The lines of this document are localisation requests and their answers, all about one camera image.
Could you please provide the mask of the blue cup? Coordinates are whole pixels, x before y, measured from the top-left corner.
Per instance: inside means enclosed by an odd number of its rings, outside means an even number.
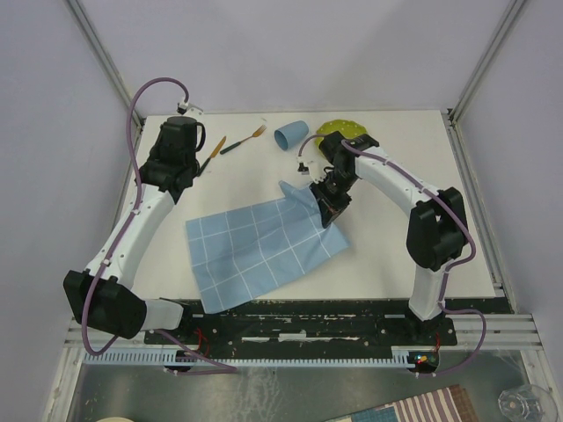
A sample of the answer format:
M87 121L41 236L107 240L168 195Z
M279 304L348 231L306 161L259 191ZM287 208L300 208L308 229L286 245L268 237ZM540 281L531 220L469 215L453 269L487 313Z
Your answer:
M283 151L299 145L309 134L309 126L303 120L297 120L279 127L274 131L274 140Z

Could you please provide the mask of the blue checked cloth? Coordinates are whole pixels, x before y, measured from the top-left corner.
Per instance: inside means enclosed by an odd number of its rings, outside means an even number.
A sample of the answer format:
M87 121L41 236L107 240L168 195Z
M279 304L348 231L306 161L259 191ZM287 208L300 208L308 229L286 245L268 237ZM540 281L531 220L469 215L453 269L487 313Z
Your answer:
M186 222L195 284L206 313L236 308L313 272L348 248L323 227L308 186L285 181L282 197Z

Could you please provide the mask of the orange knife green handle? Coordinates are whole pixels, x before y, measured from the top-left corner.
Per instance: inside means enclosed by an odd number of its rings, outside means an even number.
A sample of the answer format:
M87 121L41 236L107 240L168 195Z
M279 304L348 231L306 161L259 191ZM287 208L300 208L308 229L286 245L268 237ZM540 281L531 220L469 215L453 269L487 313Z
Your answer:
M204 172L204 170L206 169L206 167L209 165L209 163L211 162L211 160L213 158L215 158L220 150L222 149L223 145L226 143L227 141L227 136L224 136L221 141L215 146L214 150L211 152L211 154L209 155L209 157L205 160L205 162L201 165L199 172L197 174L197 177L201 176L202 173Z

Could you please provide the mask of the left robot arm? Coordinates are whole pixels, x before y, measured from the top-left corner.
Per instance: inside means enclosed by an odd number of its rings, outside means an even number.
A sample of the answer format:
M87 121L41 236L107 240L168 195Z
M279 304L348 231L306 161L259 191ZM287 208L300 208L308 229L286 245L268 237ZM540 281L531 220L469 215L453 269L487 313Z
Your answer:
M173 116L161 125L127 213L86 268L65 276L63 289L79 324L126 339L158 329L177 343L194 335L188 307L168 299L144 300L132 288L158 227L194 182L200 169L196 154L205 139L203 124L190 117Z

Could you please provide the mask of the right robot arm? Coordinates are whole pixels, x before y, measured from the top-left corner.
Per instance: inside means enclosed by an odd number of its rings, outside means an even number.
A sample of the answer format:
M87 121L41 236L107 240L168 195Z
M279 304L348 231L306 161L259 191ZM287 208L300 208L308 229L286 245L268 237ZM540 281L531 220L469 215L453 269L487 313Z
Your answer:
M324 227L351 202L349 190L365 181L397 205L408 219L406 249L416 264L409 317L403 323L407 339L423 344L435 335L435 320L445 311L449 271L465 246L474 242L468 230L463 195L454 187L426 184L393 161L370 135L353 139L335 131L319 136L327 165L297 155L298 170L311 176Z

